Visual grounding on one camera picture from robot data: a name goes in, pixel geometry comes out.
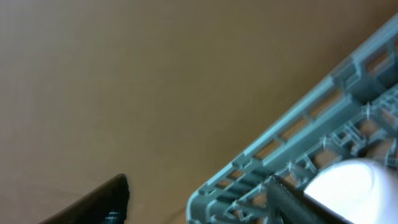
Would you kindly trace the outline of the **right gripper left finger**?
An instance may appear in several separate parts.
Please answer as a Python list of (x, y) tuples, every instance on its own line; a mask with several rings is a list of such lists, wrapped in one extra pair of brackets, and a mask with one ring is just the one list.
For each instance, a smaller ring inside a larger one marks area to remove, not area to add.
[(127, 177), (117, 174), (40, 224), (124, 224), (128, 203)]

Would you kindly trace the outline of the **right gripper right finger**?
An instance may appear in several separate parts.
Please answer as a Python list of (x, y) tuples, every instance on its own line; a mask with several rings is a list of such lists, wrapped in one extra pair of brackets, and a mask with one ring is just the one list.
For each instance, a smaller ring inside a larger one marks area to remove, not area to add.
[(283, 178), (273, 175), (267, 187), (267, 222), (294, 224), (349, 224), (335, 214), (304, 196)]

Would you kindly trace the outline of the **pink shallow bowl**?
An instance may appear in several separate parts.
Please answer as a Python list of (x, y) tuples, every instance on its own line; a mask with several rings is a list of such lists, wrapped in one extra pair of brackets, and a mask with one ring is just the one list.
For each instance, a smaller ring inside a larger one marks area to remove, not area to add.
[(397, 171), (370, 159), (323, 169), (304, 194), (351, 223), (397, 223)]

